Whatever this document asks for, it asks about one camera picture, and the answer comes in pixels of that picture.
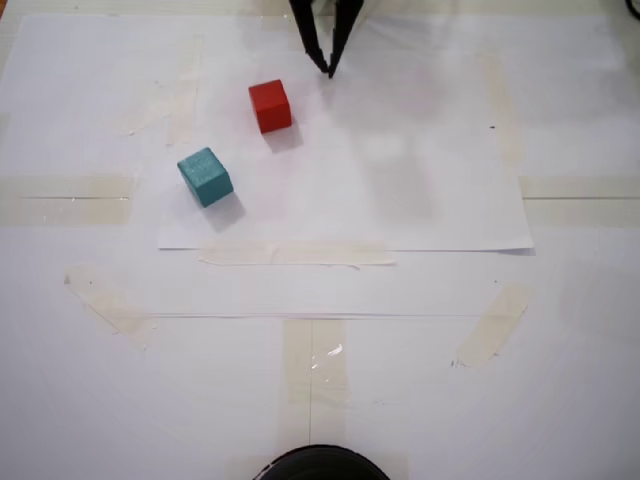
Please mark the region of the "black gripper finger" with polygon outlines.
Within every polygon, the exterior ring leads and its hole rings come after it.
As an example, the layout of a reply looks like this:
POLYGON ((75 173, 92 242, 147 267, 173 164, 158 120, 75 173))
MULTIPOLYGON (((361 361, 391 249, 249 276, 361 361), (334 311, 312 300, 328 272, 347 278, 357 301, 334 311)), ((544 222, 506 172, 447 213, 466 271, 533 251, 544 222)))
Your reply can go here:
POLYGON ((330 56, 328 76, 333 78, 346 47, 348 38, 364 5, 363 0, 337 0, 335 2, 335 26, 333 49, 330 56))
POLYGON ((322 73, 327 74, 329 72, 329 67, 319 45, 312 9, 312 1, 290 0, 289 5, 295 18, 306 54, 322 73))

